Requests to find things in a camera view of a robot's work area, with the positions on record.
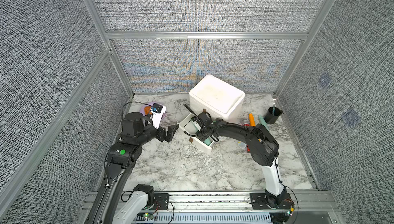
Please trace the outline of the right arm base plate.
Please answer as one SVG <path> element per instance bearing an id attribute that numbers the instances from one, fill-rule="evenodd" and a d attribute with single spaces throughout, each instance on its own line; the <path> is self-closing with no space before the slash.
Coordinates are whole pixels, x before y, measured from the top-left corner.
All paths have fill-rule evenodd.
<path id="1" fill-rule="evenodd" d="M 295 206 L 287 192 L 279 196 L 270 193 L 250 193 L 249 199 L 254 210 L 290 210 Z"/>

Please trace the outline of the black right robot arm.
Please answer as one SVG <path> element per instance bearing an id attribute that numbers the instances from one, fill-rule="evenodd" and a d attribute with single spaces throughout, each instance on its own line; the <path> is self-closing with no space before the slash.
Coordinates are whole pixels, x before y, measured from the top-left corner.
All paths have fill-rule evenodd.
<path id="1" fill-rule="evenodd" d="M 280 146 L 264 125 L 247 127 L 219 118 L 212 120 L 207 112 L 194 116 L 191 121 L 198 124 L 197 132 L 193 136 L 201 141 L 210 137 L 228 137 L 245 143 L 252 159 L 262 167 L 266 183 L 266 204 L 271 209 L 278 209 L 285 202 L 288 194 L 279 172 Z"/>

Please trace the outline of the pink microphone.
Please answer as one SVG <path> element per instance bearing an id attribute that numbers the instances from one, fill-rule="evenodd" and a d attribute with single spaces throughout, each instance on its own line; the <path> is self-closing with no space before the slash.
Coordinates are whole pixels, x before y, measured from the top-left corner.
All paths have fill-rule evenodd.
<path id="1" fill-rule="evenodd" d="M 238 142 L 238 147 L 244 150 L 244 149 L 246 149 L 247 144 L 244 142 Z"/>

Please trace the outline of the teal microphone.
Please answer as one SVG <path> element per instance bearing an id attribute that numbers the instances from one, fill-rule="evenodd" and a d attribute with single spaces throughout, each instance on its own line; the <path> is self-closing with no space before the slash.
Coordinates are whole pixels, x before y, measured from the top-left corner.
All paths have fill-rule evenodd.
<path id="1" fill-rule="evenodd" d="M 268 131 L 269 131 L 269 126 L 266 123 L 264 116 L 258 115 L 259 123 L 262 124 Z"/>
<path id="2" fill-rule="evenodd" d="M 211 138 L 210 138 L 210 137 L 205 137 L 205 136 L 202 134 L 201 126 L 198 124 L 198 122 L 197 122 L 196 119 L 193 120 L 192 122 L 193 122 L 193 125 L 194 125 L 195 129 L 197 130 L 197 131 L 196 131 L 196 134 L 198 133 L 197 138 L 198 138 L 200 141 L 202 141 L 205 145 L 210 146 L 210 145 L 212 144 Z"/>

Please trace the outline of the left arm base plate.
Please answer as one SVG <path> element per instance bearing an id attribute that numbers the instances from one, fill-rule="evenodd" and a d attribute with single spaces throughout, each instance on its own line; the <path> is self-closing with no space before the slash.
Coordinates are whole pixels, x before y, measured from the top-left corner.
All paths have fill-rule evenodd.
<path id="1" fill-rule="evenodd" d="M 168 193 L 155 193 L 153 203 L 144 207 L 142 211 L 153 213 L 156 210 L 168 210 L 169 196 L 170 195 Z"/>

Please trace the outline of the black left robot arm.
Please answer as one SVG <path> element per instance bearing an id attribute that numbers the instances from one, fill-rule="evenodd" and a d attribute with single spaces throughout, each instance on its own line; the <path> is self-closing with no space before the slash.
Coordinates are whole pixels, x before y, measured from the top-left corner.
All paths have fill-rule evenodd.
<path id="1" fill-rule="evenodd" d="M 154 188 L 139 184 L 123 208 L 117 210 L 124 186 L 142 154 L 142 147 L 155 138 L 171 142 L 178 128 L 178 124 L 167 129 L 155 127 L 152 119 L 140 112 L 124 116 L 119 140 L 105 157 L 104 179 L 85 223 L 130 224 L 144 208 L 154 204 Z"/>

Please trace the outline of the white three-drawer storage unit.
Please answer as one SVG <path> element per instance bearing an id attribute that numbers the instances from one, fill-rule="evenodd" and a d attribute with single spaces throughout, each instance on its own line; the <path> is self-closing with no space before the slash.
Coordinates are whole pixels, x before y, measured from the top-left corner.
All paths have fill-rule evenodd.
<path id="1" fill-rule="evenodd" d="M 244 98 L 245 92 L 213 75 L 206 75 L 189 92 L 193 111 L 206 110 L 213 119 L 221 118 L 231 123 L 238 122 Z"/>

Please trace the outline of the orange microphone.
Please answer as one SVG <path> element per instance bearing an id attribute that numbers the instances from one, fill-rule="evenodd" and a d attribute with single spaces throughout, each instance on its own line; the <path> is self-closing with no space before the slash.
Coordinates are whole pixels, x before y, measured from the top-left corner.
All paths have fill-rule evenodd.
<path id="1" fill-rule="evenodd" d="M 249 125 L 250 125 L 251 127 L 255 127 L 255 126 L 256 126 L 256 123 L 255 123 L 255 119 L 254 119 L 254 116 L 253 116 L 252 113 L 249 113 L 248 119 L 249 119 Z"/>

